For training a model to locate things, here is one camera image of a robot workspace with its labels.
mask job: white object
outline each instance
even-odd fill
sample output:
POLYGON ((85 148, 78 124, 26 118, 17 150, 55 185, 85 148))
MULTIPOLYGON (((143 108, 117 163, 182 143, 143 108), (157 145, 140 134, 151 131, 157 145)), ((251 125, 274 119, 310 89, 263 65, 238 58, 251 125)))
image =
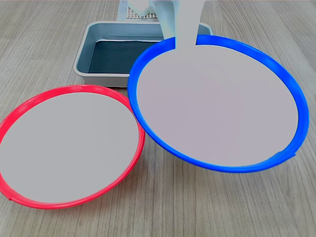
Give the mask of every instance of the white object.
POLYGON ((134 115, 118 100, 63 94, 35 105, 10 127, 0 144, 0 172, 28 199, 75 201, 116 181, 131 164, 139 138, 134 115))
POLYGON ((175 11, 174 4, 169 0, 154 0, 153 6, 160 22, 164 39, 175 37, 175 11))
POLYGON ((205 0, 174 0, 176 48, 195 47, 205 0))
POLYGON ((153 1, 149 1, 149 14, 155 14, 153 1))
POLYGON ((144 17, 150 12, 148 0, 128 0, 128 7, 140 17, 144 17))
POLYGON ((155 135, 182 154, 222 166, 256 164, 285 149, 298 112, 280 78, 233 49, 191 49, 159 55, 137 81, 139 110, 155 135))

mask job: blue rim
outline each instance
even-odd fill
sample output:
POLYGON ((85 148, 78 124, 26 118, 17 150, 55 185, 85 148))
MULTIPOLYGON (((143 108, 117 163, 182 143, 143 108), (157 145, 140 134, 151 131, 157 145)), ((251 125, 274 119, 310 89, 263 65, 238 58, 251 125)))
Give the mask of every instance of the blue rim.
POLYGON ((279 165, 280 163, 295 156, 296 151, 301 147, 308 133, 309 111, 305 96, 300 86, 291 76, 291 74, 288 73, 285 68, 283 68, 278 62, 276 62, 267 54, 233 39, 219 36, 198 35, 197 45, 216 45, 234 49, 238 52, 248 55, 249 57, 252 57, 253 59, 256 59, 257 61, 268 67, 271 71, 273 71, 287 86, 297 106, 298 126, 293 140, 283 151, 276 153, 269 159, 257 164, 247 166, 220 166, 202 162, 175 150, 164 141, 162 141, 151 130, 140 112, 137 102, 137 83, 142 70, 152 59, 159 56, 160 54, 175 49, 175 38, 163 40, 148 48, 145 52, 142 53, 141 56, 139 56, 130 72, 127 86, 129 101, 137 120, 139 121, 143 129, 149 134, 149 136, 153 138, 161 147, 163 147, 173 155, 177 156, 178 158, 181 158, 182 160, 187 161, 191 164, 220 172, 248 173, 261 171, 279 165))

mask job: wood grain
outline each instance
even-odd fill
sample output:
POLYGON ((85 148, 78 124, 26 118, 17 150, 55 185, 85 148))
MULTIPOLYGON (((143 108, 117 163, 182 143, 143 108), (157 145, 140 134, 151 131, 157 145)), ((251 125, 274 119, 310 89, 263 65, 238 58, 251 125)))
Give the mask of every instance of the wood grain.
MULTIPOLYGON (((82 83, 73 63, 85 27, 116 20, 118 6, 119 1, 0 1, 0 120, 41 92, 82 83)), ((314 1, 208 1, 201 17, 215 35, 258 48, 296 78, 311 121, 294 158, 259 173, 219 173, 175 158, 147 136, 133 171, 94 201, 36 210, 0 195, 0 236, 314 237, 315 16, 314 1)), ((127 95, 126 89, 117 91, 127 95)))

